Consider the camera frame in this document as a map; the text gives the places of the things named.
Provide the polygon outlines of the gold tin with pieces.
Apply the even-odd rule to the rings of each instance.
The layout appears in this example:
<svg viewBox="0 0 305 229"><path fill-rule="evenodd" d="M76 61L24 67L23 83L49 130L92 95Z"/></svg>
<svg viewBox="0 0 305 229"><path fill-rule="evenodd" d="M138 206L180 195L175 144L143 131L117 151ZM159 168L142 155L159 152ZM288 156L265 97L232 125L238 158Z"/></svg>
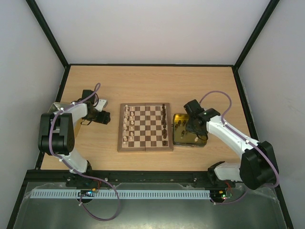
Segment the gold tin with pieces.
<svg viewBox="0 0 305 229"><path fill-rule="evenodd" d="M207 144L207 137L200 136L186 129L189 119L187 114L173 115L173 145L185 147L204 147Z"/></svg>

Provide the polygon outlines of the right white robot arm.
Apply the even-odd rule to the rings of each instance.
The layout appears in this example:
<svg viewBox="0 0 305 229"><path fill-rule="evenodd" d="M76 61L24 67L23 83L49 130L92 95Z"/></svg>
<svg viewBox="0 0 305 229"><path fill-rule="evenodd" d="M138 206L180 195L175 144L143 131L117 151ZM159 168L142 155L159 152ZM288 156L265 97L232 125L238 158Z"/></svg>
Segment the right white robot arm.
<svg viewBox="0 0 305 229"><path fill-rule="evenodd" d="M208 182L213 187L225 180L242 182L249 189L266 185L276 187L279 174L276 166L268 158L273 147L267 141L259 142L248 137L228 123L222 114L213 108L205 110L197 100L184 105L189 119L187 131L198 136L212 134L229 146L240 158L240 163L218 162L208 168Z"/></svg>

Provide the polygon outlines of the wooden chess board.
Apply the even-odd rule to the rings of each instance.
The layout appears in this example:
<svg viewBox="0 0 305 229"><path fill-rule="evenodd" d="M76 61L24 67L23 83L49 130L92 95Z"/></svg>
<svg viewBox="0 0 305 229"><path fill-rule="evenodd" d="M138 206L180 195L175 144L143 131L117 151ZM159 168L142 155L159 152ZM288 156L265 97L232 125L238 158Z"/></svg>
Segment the wooden chess board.
<svg viewBox="0 0 305 229"><path fill-rule="evenodd" d="M121 104L117 151L173 151L170 104Z"/></svg>

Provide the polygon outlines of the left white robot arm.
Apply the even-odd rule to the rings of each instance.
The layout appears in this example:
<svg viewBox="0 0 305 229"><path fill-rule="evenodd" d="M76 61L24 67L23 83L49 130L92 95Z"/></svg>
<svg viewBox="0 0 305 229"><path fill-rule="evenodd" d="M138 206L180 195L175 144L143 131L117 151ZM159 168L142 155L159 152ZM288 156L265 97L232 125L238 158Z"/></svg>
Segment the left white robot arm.
<svg viewBox="0 0 305 229"><path fill-rule="evenodd" d="M91 165L75 148L76 132L83 121L108 124L110 113L104 108L108 101L97 91L83 90L82 97L70 104L53 103L40 119L38 148L63 162L71 173L86 173Z"/></svg>

